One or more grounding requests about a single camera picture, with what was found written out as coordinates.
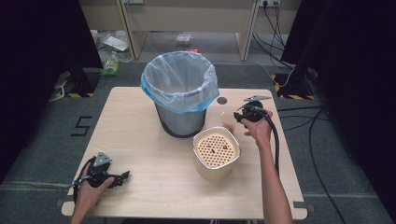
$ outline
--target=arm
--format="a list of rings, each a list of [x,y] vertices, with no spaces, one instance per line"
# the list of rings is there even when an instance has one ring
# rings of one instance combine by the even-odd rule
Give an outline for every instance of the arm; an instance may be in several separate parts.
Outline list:
[[[89,168],[90,165],[88,164],[82,175],[86,175]],[[107,187],[110,186],[113,181],[114,177],[110,177],[105,180],[105,182],[98,188],[91,187],[86,180],[81,181],[78,188],[78,197],[73,211],[73,215],[70,219],[70,224],[82,223],[85,216],[87,216],[91,208],[93,208],[97,204],[105,189],[107,189]]]
[[[274,166],[270,142],[271,126],[265,119],[258,122],[242,119],[241,123],[248,128],[245,135],[251,135],[259,147],[262,168],[262,209],[265,223],[292,223],[288,198]]]

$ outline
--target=black curtain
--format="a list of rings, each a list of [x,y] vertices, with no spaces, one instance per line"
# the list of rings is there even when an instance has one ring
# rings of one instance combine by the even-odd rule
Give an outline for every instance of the black curtain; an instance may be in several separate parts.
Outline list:
[[[329,2],[335,6],[328,18],[332,25],[315,34],[322,25],[315,18]],[[394,0],[303,0],[282,59],[297,59],[318,71],[318,83],[349,152],[396,222],[395,10]],[[315,39],[320,40],[318,47],[304,55],[312,46],[307,40]]]
[[[1,183],[59,75],[102,63],[77,0],[2,1],[0,24]]]

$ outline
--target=cream basket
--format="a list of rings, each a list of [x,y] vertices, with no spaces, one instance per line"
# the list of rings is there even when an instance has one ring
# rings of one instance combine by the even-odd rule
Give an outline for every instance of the cream basket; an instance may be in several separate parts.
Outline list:
[[[235,137],[223,127],[214,127],[193,138],[195,166],[204,179],[218,180],[228,175],[241,155]]]

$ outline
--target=wall outlet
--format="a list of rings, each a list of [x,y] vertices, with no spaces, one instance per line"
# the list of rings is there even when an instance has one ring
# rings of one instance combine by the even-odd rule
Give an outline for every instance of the wall outlet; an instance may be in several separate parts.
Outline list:
[[[280,5],[280,0],[260,0],[259,6],[264,7],[264,1],[267,1],[267,7],[275,7],[276,3],[279,6]]]

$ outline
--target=blue trash bag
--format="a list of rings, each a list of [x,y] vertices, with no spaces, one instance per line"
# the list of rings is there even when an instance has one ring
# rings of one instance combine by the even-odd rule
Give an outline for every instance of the blue trash bag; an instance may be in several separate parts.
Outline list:
[[[204,111],[219,96],[215,66],[189,51],[166,53],[148,63],[140,87],[156,104],[177,114]]]

